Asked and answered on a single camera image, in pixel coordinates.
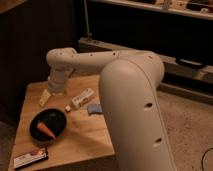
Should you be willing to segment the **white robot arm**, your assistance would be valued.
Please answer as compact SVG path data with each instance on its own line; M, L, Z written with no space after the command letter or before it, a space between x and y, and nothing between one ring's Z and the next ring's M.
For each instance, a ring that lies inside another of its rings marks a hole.
M52 49L48 89L66 89L72 69L99 69L99 99L121 171L177 171L156 89L165 69L154 52L117 50L78 53Z

